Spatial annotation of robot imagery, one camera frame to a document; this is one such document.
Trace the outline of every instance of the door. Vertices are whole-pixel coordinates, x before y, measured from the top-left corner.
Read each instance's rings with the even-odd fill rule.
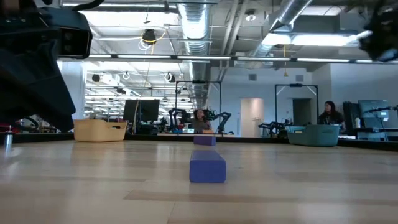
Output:
[[[264,100],[245,98],[241,100],[241,136],[260,137],[259,124],[264,120]]]
[[[293,123],[303,126],[311,122],[311,99],[293,99]]]

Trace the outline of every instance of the person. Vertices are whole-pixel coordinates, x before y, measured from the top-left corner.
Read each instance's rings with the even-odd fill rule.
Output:
[[[193,117],[191,124],[195,133],[202,133],[203,130],[211,130],[211,124],[206,120],[205,112],[203,110],[195,110],[193,112]]]
[[[332,101],[325,102],[325,111],[319,116],[318,124],[341,124],[345,129],[344,117],[336,110],[336,105]]]

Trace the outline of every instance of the black monitor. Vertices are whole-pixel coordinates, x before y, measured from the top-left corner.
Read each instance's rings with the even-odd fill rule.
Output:
[[[388,110],[373,111],[378,108],[387,108],[387,100],[358,100],[362,118],[383,118],[388,120]]]
[[[134,112],[138,100],[126,100],[123,120],[134,121]],[[160,100],[139,100],[136,121],[157,121]]]

